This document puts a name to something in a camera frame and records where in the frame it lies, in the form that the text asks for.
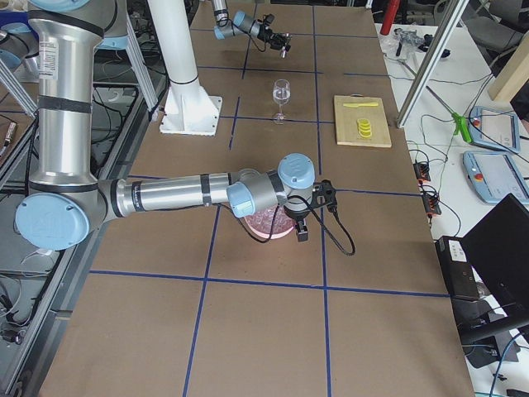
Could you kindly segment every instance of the cutting board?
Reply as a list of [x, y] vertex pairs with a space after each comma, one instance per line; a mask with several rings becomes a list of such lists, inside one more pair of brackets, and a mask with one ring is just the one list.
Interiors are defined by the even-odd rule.
[[[376, 107], [348, 108], [344, 103], [373, 103]], [[391, 137], [389, 136], [388, 122], [384, 105], [380, 98], [351, 97], [335, 95], [334, 113], [336, 122], [336, 143], [338, 145], [351, 146], [373, 146], [391, 147]], [[364, 138], [358, 133], [357, 120], [367, 118], [371, 123], [372, 135]]]

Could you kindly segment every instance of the wine glass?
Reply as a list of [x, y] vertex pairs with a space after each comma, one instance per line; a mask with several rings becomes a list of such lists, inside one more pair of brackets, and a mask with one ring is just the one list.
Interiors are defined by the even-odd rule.
[[283, 105], [286, 105], [290, 100], [290, 83], [288, 80], [276, 80], [272, 95], [274, 96], [274, 102], [279, 105], [279, 113], [274, 114], [274, 122], [276, 124], [284, 124]]

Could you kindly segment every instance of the brown table surface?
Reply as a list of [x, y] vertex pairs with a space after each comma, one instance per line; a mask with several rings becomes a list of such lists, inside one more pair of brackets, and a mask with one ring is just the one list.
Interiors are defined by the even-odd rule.
[[[370, 12], [238, 6], [275, 14], [272, 28], [294, 34], [288, 58], [245, 36], [216, 41], [202, 3], [192, 38], [201, 84], [224, 100], [217, 134], [152, 123], [131, 177], [266, 171], [304, 153], [341, 189], [356, 255], [313, 218], [308, 242], [265, 245], [218, 208], [115, 221], [41, 395], [473, 395]], [[276, 126], [281, 78], [292, 96]], [[383, 98], [391, 149], [336, 145], [332, 97], [348, 93]]]

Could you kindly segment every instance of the pink plate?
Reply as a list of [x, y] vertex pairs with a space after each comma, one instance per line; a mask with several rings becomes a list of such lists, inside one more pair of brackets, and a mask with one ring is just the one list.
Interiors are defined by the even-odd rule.
[[[275, 207], [270, 207], [257, 213], [245, 217], [248, 228], [257, 236], [268, 238], [272, 226]], [[275, 217], [274, 233], [272, 239], [280, 238], [289, 234], [294, 229], [294, 222], [284, 213], [283, 207], [280, 207]]]

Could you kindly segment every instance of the yellow knife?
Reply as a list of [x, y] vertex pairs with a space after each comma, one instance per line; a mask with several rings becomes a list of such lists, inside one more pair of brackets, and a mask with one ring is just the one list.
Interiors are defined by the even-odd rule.
[[364, 103], [344, 103], [346, 108], [361, 108], [361, 107], [375, 107], [379, 104], [377, 102], [364, 102]]

